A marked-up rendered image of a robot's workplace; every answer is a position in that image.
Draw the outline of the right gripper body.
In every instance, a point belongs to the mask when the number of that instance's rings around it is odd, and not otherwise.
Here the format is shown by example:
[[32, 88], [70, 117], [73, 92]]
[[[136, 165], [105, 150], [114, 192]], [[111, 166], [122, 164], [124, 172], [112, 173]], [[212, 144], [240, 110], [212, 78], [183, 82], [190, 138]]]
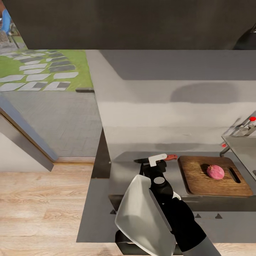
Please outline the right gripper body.
[[165, 164], [163, 161], [157, 161], [156, 166], [151, 167], [150, 164], [143, 165], [143, 172], [145, 176], [150, 176], [153, 171], [166, 172]]

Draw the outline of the vidalia onion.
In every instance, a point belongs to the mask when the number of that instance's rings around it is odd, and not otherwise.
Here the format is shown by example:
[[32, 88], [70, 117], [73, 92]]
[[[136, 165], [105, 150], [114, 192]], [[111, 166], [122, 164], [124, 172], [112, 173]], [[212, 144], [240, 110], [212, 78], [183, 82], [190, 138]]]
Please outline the vidalia onion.
[[213, 179], [222, 179], [224, 178], [224, 170], [219, 166], [210, 165], [207, 169], [208, 175]]

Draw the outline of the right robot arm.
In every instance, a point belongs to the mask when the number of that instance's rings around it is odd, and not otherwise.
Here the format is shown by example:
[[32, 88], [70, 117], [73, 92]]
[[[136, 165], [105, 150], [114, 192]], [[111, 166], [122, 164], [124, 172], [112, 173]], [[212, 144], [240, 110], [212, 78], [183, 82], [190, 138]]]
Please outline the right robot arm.
[[194, 214], [183, 200], [173, 198], [174, 192], [165, 179], [166, 154], [149, 157], [150, 164], [141, 165], [141, 171], [150, 177], [149, 193], [166, 226], [174, 234], [183, 256], [221, 256], [203, 229], [194, 220]]

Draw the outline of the cutting board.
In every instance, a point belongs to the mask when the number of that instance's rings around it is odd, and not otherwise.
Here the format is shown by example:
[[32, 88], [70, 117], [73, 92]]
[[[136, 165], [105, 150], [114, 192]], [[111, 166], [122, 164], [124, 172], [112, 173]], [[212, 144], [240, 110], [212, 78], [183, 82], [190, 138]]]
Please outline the cutting board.
[[[254, 195], [233, 161], [227, 157], [180, 156], [178, 160], [191, 194], [237, 197]], [[207, 169], [211, 164], [224, 170], [224, 178], [213, 179], [208, 175]], [[227, 168], [231, 170], [237, 183]]]

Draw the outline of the parer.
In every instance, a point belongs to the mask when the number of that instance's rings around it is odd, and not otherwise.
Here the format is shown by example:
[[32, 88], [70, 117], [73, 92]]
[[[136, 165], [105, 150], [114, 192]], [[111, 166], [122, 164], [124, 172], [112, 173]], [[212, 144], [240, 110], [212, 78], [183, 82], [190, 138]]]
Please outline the parer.
[[[166, 159], [163, 159], [163, 160], [171, 160], [171, 159], [177, 159], [177, 155], [176, 154], [173, 154], [173, 155], [167, 155], [167, 158]], [[144, 158], [144, 159], [137, 159], [137, 160], [134, 160], [136, 162], [149, 162], [149, 159], [148, 158]]]

